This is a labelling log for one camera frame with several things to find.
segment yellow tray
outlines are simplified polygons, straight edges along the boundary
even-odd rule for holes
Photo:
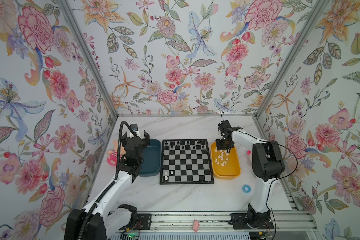
[[[211,145],[211,161],[212,161],[212,169],[213,175],[218,179],[234,179],[240,176],[241,168],[239,163],[239,158],[237,156],[236,148],[233,147],[228,156],[223,155],[224,160],[228,157],[228,161],[224,166],[221,166],[221,160],[217,156],[220,156],[221,152],[218,150],[215,152],[216,142]]]

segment blue tape roll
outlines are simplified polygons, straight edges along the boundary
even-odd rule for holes
[[[249,185],[244,185],[243,186],[243,192],[244,193],[250,193],[250,191],[251,191],[251,187],[249,186]]]

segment robotic arm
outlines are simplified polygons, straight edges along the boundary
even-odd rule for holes
[[[218,124],[221,139],[216,139],[217,150],[231,151],[234,143],[252,150],[252,170],[256,175],[253,198],[248,204],[247,224],[257,228],[271,219],[268,197],[272,194],[271,183],[284,171],[284,161],[276,141],[266,141],[252,136],[241,127],[231,127],[228,120]]]

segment orange lily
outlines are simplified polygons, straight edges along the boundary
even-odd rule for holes
[[[116,91],[118,88],[121,88],[121,87],[124,88],[124,87],[125,87],[125,89],[127,90],[127,94],[125,95],[124,98],[126,98],[127,95],[128,95],[128,92],[129,92],[128,86],[133,87],[133,88],[137,88],[137,89],[142,89],[142,88],[138,88],[138,87],[136,87],[136,86],[133,86],[133,85],[131,84],[131,83],[133,83],[133,82],[135,82],[135,81],[127,82],[127,77],[125,76],[124,70],[123,70],[123,75],[124,75],[124,82],[123,82],[122,84],[117,85],[117,86],[115,87],[115,90],[113,91],[112,94],[114,94],[115,91]]]
[[[277,96],[279,96],[279,100],[281,100],[281,102],[276,103],[276,105],[277,105],[277,104],[279,104],[279,105],[278,105],[277,107],[274,107],[274,108],[280,108],[280,107],[285,103],[285,105],[287,106],[287,112],[288,112],[289,115],[291,115],[291,114],[289,113],[288,102],[290,102],[290,103],[292,103],[292,104],[294,104],[294,103],[293,103],[288,97],[293,93],[293,91],[295,90],[296,86],[297,86],[297,83],[296,83],[295,87],[292,89],[292,91],[291,91],[290,93],[288,93],[287,96],[284,96],[283,94],[277,94],[276,96],[274,96],[274,98],[277,97]]]

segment blue flower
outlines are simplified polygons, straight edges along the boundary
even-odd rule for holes
[[[10,116],[14,118],[19,126],[18,133],[15,140],[20,142],[28,133],[28,127],[23,121],[26,113],[36,114],[40,113],[45,106],[45,102],[30,101],[28,103],[18,103],[20,97],[16,86],[6,79],[2,78],[0,85],[0,118],[3,116]]]
[[[185,56],[186,58],[196,57],[198,50],[203,50],[203,52],[207,56],[217,55],[217,53],[213,51],[213,48],[205,44],[205,42],[208,41],[208,38],[210,38],[210,36],[212,35],[212,27],[209,26],[207,29],[202,29],[199,33],[197,30],[199,24],[200,24],[199,17],[196,15],[195,12],[190,12],[188,31],[192,35],[190,40],[195,44],[195,49],[193,50],[192,53]]]
[[[101,144],[101,145],[104,145],[105,144],[105,141],[104,141],[104,138],[106,137],[106,131],[104,130],[103,133],[100,134],[100,129],[96,128],[96,133],[95,133],[95,136],[91,136],[88,138],[88,142],[89,143],[92,143],[93,145],[96,145],[96,144]]]
[[[14,47],[16,49],[16,53],[19,54],[22,59],[24,59],[24,56],[29,57],[29,55],[27,53],[28,47],[24,46],[23,43],[21,43],[21,45],[19,45],[18,43],[15,43]]]
[[[67,186],[67,182],[69,180],[69,174],[66,173],[66,172],[62,172],[61,173],[61,176],[59,176],[59,183],[60,183],[60,186],[65,189],[65,187]]]
[[[217,107],[217,109],[220,111],[220,112],[229,112],[229,113],[234,113],[236,112],[237,110],[235,109],[232,109],[232,108],[229,108],[229,104],[230,102],[229,101],[226,101],[225,103],[221,103],[221,99],[217,99],[215,98],[213,100],[215,102],[215,107]]]

